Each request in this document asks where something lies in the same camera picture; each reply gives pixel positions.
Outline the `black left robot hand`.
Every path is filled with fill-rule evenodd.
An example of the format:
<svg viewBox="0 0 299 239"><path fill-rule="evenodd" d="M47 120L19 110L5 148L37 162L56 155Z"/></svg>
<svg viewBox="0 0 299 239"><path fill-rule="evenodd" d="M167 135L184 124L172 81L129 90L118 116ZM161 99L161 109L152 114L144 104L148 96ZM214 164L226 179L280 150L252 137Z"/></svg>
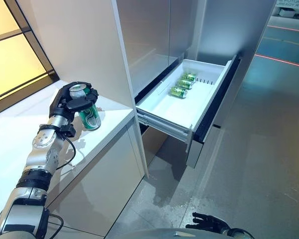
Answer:
<svg viewBox="0 0 299 239"><path fill-rule="evenodd" d="M70 88L85 84L89 92L86 96L82 96L79 99L72 99L70 95ZM87 82L71 82L63 86L55 96L52 104L49 108L49 117L52 116L62 116L71 123L74 120L74 115L76 112L80 112L88 109L93 104L96 103L98 99L98 92L96 89L92 88L92 85Z"/></svg>

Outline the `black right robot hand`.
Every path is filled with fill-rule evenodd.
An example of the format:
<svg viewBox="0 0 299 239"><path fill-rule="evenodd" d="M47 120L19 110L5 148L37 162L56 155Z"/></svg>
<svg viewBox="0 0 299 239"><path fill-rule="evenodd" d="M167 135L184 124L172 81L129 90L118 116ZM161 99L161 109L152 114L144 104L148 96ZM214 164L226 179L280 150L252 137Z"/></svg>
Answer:
<svg viewBox="0 0 299 239"><path fill-rule="evenodd" d="M230 226L223 220L206 214L200 214L197 212L192 213L193 223L187 224L186 229L204 230L222 234L225 230L229 230Z"/></svg>

